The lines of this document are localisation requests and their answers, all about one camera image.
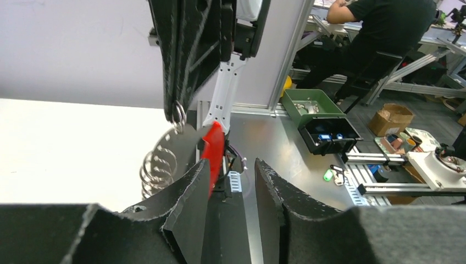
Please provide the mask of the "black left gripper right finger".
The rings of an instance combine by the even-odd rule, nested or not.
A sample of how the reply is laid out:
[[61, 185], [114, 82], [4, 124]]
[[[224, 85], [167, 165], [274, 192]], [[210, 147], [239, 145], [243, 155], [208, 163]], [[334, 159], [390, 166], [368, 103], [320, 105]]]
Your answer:
[[465, 263], [465, 206], [340, 211], [254, 164], [265, 263]]

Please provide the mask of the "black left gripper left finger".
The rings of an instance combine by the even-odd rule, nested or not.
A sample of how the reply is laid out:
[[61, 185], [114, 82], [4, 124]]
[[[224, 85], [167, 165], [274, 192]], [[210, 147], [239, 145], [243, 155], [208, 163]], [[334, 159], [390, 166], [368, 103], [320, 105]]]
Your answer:
[[124, 213], [88, 204], [1, 206], [1, 263], [200, 263], [209, 162]]

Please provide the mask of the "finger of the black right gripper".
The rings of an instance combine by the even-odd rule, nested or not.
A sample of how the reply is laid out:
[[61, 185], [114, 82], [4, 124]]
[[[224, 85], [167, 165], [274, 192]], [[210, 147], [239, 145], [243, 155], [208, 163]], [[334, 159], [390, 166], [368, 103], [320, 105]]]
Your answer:
[[149, 1], [152, 21], [159, 41], [163, 61], [164, 113], [170, 122], [180, 122], [181, 114], [176, 109], [176, 73], [179, 70], [180, 26], [182, 1]]
[[180, 104], [196, 93], [232, 51], [233, 1], [181, 1]]

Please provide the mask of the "steel key holder red handle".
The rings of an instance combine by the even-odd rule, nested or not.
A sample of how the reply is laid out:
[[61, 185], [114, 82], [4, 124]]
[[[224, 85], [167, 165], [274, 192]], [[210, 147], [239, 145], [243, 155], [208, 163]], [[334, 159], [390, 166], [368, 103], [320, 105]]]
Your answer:
[[214, 121], [200, 129], [186, 123], [186, 112], [175, 102], [171, 115], [174, 125], [157, 141], [144, 157], [140, 168], [141, 195], [147, 199], [180, 179], [195, 164], [197, 150], [200, 159], [209, 163], [209, 193], [220, 178], [225, 150], [225, 134], [221, 124]]

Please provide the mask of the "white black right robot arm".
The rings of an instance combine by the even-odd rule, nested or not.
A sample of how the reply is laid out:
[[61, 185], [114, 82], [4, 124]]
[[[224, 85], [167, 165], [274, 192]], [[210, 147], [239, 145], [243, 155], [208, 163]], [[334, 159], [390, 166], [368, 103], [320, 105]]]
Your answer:
[[167, 121], [183, 128], [194, 97], [216, 75], [203, 124], [219, 123], [228, 134], [239, 78], [258, 53], [270, 2], [150, 0], [148, 5], [153, 22], [149, 40], [162, 55]]

